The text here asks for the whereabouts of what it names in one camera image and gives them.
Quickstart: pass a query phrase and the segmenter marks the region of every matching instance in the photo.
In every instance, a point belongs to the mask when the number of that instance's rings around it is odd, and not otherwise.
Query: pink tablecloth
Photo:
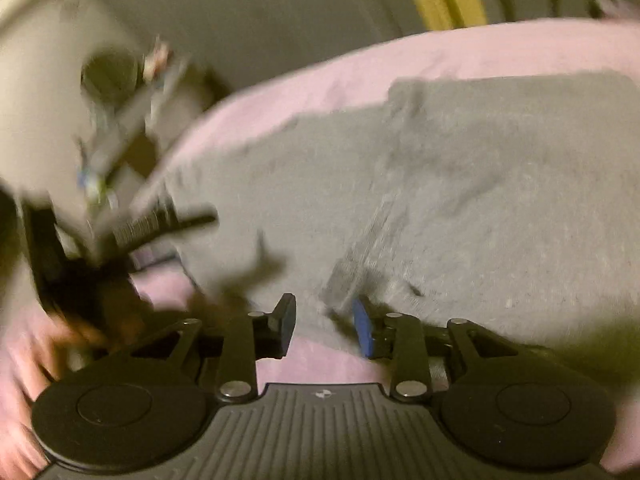
[[[142,207],[153,195],[166,171],[201,152],[266,135],[301,112],[382,102],[398,78],[470,79],[582,70],[615,70],[640,81],[640,25],[543,20],[429,32],[376,45],[220,103],[184,137],[137,205]],[[136,286],[158,305],[184,307],[194,293],[189,280],[175,270],[141,276]],[[299,338],[294,338],[287,358],[258,363],[262,384],[383,382],[384,376],[377,364]],[[640,403],[630,399],[620,404],[619,412],[616,435],[603,460],[610,470],[640,464]]]

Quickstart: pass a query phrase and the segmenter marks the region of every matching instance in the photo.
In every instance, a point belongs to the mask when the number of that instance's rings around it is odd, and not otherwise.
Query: circular cover
[[[204,422],[204,394],[167,362],[97,362],[53,384],[33,406],[34,433],[57,462],[116,473],[180,451]]]
[[[596,383],[555,364],[486,359],[444,395],[452,436],[500,465],[565,468],[590,459],[611,436],[613,404]]]

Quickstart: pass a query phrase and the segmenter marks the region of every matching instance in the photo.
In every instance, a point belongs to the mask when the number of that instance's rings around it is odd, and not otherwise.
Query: gray mat
[[[350,299],[640,375],[640,94],[613,73],[396,83],[168,177],[218,231],[176,240],[214,300],[298,297],[298,333],[356,351]],[[253,308],[237,303],[239,308]]]

